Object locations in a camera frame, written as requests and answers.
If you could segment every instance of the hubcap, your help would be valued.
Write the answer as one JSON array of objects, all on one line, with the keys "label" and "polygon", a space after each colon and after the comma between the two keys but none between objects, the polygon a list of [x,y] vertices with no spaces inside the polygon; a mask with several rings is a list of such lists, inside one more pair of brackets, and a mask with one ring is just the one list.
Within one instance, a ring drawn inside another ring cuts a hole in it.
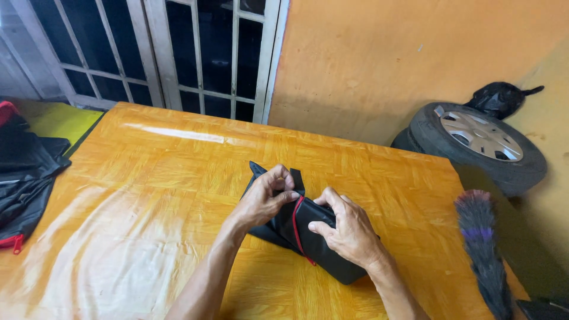
[{"label": "hubcap", "polygon": [[444,130],[471,150],[489,158],[516,162],[523,158],[522,148],[502,129],[470,114],[435,109]]}]

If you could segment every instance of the table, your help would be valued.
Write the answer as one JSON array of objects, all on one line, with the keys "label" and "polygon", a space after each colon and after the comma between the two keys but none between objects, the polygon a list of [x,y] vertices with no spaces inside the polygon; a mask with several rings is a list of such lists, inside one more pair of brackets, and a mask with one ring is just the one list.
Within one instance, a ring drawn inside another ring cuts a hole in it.
[{"label": "table", "polygon": [[[2,319],[162,319],[239,201],[250,160],[301,170],[309,198],[330,185],[366,209],[433,319],[492,319],[462,249],[452,202],[463,189],[446,159],[121,102],[71,160],[22,253],[0,252]],[[387,318],[369,277],[344,286],[249,235],[220,317]]]}]

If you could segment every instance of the orange tabletop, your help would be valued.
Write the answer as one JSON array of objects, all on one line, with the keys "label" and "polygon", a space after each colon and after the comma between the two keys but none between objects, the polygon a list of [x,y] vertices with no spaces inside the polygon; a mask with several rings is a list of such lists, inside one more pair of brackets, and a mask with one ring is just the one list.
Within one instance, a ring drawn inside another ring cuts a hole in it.
[{"label": "orange tabletop", "polygon": [[[447,159],[119,103],[71,160],[22,253],[0,251],[0,319],[162,319],[239,201],[250,160],[301,170],[309,198],[333,186],[360,204],[432,319],[492,319],[462,248],[452,202],[463,188]],[[220,317],[387,318],[369,277],[344,286],[249,235]]]}]

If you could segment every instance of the red zipper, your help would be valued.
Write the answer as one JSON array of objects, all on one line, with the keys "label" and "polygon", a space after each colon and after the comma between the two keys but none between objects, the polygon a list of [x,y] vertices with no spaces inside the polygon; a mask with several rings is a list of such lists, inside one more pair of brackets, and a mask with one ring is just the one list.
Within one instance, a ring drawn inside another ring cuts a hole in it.
[{"label": "red zipper", "polygon": [[312,259],[310,259],[309,257],[307,257],[304,254],[304,250],[302,250],[302,245],[300,244],[300,236],[298,235],[298,229],[296,227],[296,211],[298,210],[298,207],[300,207],[300,203],[302,202],[302,200],[304,200],[304,197],[300,196],[300,198],[298,198],[298,202],[296,203],[296,206],[294,207],[294,211],[292,212],[292,226],[294,227],[294,235],[296,237],[296,243],[298,244],[298,248],[300,249],[300,252],[302,252],[302,255],[304,257],[306,257],[308,262],[310,262],[313,266],[316,266],[316,262],[314,262]]},{"label": "red zipper", "polygon": [[14,247],[14,254],[17,255],[22,251],[22,243],[24,235],[12,236],[4,240],[0,240],[0,248]]}]

